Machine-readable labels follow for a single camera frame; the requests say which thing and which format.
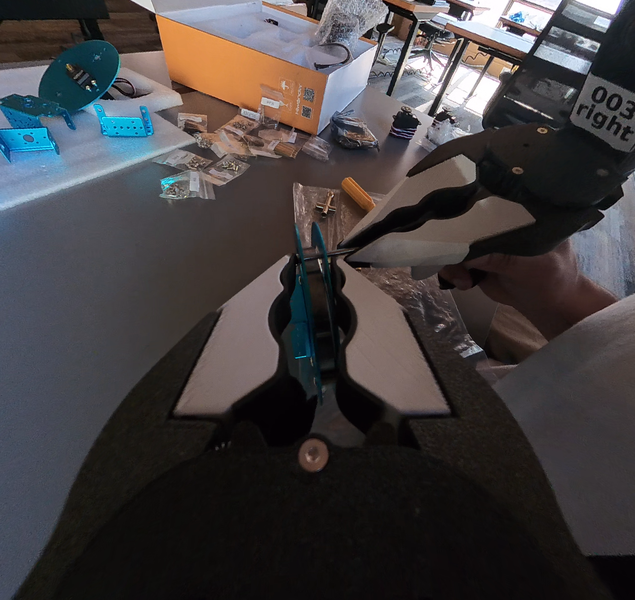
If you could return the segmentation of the blue round servo plate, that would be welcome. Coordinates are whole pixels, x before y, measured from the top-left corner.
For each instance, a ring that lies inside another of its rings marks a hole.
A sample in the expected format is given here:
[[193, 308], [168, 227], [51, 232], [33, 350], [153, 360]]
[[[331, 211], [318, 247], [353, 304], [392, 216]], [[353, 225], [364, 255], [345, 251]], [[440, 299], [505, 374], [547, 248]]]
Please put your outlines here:
[[40, 98], [77, 112], [100, 99], [120, 69], [116, 48], [103, 40], [90, 40], [60, 54], [46, 69]]

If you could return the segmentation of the bubble wrap bundle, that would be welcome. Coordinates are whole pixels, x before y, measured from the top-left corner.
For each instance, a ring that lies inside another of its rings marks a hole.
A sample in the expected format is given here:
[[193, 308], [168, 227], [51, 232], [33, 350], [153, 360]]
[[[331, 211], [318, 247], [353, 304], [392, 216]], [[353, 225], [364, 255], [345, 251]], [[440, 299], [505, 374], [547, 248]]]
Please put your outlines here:
[[388, 7], [381, 0], [328, 0], [315, 43], [345, 45], [355, 52], [361, 36], [381, 23]]

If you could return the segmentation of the blue round metal turntable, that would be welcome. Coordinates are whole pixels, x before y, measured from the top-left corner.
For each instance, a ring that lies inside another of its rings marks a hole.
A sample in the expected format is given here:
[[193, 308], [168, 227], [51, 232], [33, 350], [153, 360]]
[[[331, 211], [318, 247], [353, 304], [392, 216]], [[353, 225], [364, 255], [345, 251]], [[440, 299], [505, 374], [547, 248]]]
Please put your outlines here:
[[[296, 228], [297, 251], [302, 246]], [[326, 249], [322, 231], [312, 223], [311, 245]], [[325, 388], [335, 382], [340, 352], [334, 275], [331, 259], [304, 261], [295, 255], [295, 286], [291, 293], [290, 324], [282, 335], [290, 374], [297, 379], [308, 398], [323, 404]]]

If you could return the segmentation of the yellow-handled screwdriver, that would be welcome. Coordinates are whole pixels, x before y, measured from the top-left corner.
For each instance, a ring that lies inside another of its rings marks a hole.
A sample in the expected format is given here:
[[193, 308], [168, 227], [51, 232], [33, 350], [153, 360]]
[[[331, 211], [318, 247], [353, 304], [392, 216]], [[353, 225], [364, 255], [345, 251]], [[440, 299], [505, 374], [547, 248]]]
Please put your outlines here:
[[361, 209], [367, 213], [372, 211], [376, 207], [376, 203], [358, 183], [350, 178], [344, 178], [341, 182], [341, 189], [351, 198], [353, 201], [361, 207]]

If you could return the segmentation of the long dark metal screw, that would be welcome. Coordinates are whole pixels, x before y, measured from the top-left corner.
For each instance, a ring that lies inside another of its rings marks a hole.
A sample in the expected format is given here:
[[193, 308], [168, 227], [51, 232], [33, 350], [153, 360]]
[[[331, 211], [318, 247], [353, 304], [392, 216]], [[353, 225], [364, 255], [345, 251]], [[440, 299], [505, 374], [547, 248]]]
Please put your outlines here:
[[334, 249], [329, 251], [326, 249], [320, 249], [319, 247], [309, 247], [307, 249], [299, 249], [297, 256], [299, 259], [308, 262], [313, 260], [335, 258], [338, 256], [348, 256], [357, 251], [359, 251], [358, 248]]

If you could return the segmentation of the blue metal bracket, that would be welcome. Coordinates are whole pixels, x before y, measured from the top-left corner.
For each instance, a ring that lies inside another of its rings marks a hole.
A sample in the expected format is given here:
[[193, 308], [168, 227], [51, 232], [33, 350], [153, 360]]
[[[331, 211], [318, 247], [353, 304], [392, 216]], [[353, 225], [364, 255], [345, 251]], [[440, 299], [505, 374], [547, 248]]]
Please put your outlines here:
[[103, 135], [115, 138], [134, 138], [154, 135], [154, 128], [149, 111], [144, 105], [140, 106], [139, 117], [111, 117], [104, 111], [103, 106], [94, 104]]
[[12, 128], [42, 128], [42, 117], [63, 117], [68, 128], [75, 130], [75, 124], [65, 108], [56, 102], [44, 100], [39, 96], [18, 94], [1, 98], [1, 111]]
[[47, 127], [1, 129], [1, 154], [8, 162], [19, 152], [49, 150], [60, 154], [59, 146]]

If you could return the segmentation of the dark bag of parts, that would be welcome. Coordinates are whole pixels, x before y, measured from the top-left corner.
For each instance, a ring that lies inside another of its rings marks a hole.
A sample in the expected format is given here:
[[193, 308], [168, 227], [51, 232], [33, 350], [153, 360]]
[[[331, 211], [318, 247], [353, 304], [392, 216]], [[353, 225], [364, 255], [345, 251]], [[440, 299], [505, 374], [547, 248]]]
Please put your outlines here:
[[353, 109], [335, 112], [330, 118], [330, 131], [332, 139], [345, 149], [380, 150], [376, 136]]

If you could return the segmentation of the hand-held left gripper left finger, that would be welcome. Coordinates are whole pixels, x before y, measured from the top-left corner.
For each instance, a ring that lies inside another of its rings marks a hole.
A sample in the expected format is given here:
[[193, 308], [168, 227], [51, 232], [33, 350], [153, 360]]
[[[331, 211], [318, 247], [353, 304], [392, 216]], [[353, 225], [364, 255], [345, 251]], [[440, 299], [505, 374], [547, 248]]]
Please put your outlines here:
[[220, 307], [174, 415], [221, 418], [274, 379], [284, 359], [282, 333], [291, 319], [295, 267], [283, 256]]

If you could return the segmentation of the white foam sheet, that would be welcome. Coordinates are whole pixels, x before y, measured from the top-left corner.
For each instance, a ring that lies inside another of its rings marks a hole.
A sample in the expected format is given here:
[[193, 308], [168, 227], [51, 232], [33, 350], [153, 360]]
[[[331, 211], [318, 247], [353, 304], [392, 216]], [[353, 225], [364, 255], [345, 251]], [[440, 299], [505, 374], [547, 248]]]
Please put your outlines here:
[[59, 146], [53, 151], [12, 153], [12, 161], [1, 157], [1, 210], [69, 188], [146, 159], [186, 146], [192, 138], [159, 115], [180, 107], [181, 96], [171, 89], [163, 51], [121, 56], [119, 76], [131, 80], [142, 93], [134, 99], [99, 101], [108, 116], [140, 115], [144, 105], [150, 112], [154, 135], [146, 138], [109, 138], [101, 134], [92, 106], [72, 116], [77, 129], [70, 130], [62, 118], [44, 121]]

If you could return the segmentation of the person's right hand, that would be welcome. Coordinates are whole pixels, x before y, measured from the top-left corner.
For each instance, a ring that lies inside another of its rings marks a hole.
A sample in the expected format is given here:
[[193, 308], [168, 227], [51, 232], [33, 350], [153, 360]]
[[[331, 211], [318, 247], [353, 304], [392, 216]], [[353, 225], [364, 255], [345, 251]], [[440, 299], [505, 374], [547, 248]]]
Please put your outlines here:
[[491, 254], [465, 266], [487, 272], [480, 283], [485, 294], [519, 311], [548, 341], [617, 302], [580, 273], [570, 239], [544, 255]]

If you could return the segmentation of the black mesh office chair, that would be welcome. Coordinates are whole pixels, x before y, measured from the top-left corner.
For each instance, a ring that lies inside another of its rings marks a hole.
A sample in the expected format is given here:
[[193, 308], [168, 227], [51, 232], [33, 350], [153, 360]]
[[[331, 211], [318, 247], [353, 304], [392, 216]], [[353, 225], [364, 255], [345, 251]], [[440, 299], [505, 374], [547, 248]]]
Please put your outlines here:
[[483, 113], [483, 128], [564, 125], [613, 19], [562, 0], [516, 71], [501, 81]]

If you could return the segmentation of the orange white cardboard box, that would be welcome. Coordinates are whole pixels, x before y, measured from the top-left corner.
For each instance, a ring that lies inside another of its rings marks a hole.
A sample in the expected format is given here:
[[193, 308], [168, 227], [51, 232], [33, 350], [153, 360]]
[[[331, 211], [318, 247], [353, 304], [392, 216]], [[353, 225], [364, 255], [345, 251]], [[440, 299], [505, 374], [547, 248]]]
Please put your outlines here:
[[312, 46], [317, 23], [261, 0], [131, 0], [157, 20], [172, 80], [256, 111], [274, 89], [281, 122], [317, 134], [366, 87], [376, 43], [352, 59]]

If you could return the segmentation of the pile of small hardware bags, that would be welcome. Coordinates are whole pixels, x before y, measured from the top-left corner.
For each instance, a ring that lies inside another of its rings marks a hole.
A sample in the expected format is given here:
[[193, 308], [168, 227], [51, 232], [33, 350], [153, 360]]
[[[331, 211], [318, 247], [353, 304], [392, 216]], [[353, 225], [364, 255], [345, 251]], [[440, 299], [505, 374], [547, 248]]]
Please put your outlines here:
[[199, 150], [208, 150], [213, 157], [175, 150], [155, 159], [159, 165], [179, 170], [161, 179], [160, 198], [213, 200], [215, 187], [242, 176], [249, 169], [250, 160], [257, 158], [295, 159], [304, 152], [327, 161], [331, 145], [296, 128], [284, 128], [278, 110], [281, 105], [279, 100], [264, 95], [256, 111], [242, 109], [213, 132], [208, 130], [205, 115], [179, 113], [178, 128], [193, 137]]

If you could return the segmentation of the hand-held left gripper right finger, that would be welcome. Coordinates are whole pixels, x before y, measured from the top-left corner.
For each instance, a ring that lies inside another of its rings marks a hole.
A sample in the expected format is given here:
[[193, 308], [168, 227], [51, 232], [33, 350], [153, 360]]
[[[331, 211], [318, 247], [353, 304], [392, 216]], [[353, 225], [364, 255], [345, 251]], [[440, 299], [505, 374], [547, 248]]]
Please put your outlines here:
[[448, 416], [402, 307], [342, 258], [339, 300], [349, 316], [340, 350], [337, 403], [348, 419]]

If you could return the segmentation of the clear plastic bag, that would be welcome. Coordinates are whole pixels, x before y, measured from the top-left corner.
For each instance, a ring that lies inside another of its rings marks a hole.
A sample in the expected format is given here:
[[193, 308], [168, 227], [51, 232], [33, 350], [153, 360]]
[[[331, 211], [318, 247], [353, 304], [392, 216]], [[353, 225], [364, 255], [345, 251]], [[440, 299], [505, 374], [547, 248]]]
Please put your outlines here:
[[[311, 245], [313, 222], [320, 226], [324, 242], [330, 251], [336, 249], [338, 243], [366, 215], [353, 199], [339, 190], [340, 200], [335, 216], [320, 218], [314, 205], [319, 200], [318, 197], [326, 194], [327, 190], [338, 189], [293, 184], [295, 224], [300, 231], [303, 247]], [[468, 334], [450, 291], [441, 290], [436, 278], [413, 280], [408, 268], [370, 268], [362, 269], [361, 272], [405, 310], [421, 318], [424, 325], [434, 331], [437, 339], [448, 343], [473, 366], [487, 361], [483, 349]]]

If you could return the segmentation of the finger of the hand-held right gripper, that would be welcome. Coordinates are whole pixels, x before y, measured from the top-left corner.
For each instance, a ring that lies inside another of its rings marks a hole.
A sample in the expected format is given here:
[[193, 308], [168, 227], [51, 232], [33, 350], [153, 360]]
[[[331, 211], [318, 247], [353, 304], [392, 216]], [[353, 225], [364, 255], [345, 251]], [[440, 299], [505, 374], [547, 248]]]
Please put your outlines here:
[[348, 256], [354, 267], [415, 267], [433, 275], [443, 266], [463, 261], [470, 246], [482, 239], [535, 223], [524, 206], [491, 196], [477, 201], [465, 214], [428, 220], [408, 232], [391, 232]]
[[405, 177], [346, 237], [347, 248], [361, 248], [390, 233], [407, 232], [431, 218], [449, 218], [466, 209], [475, 191], [476, 164], [464, 155]]

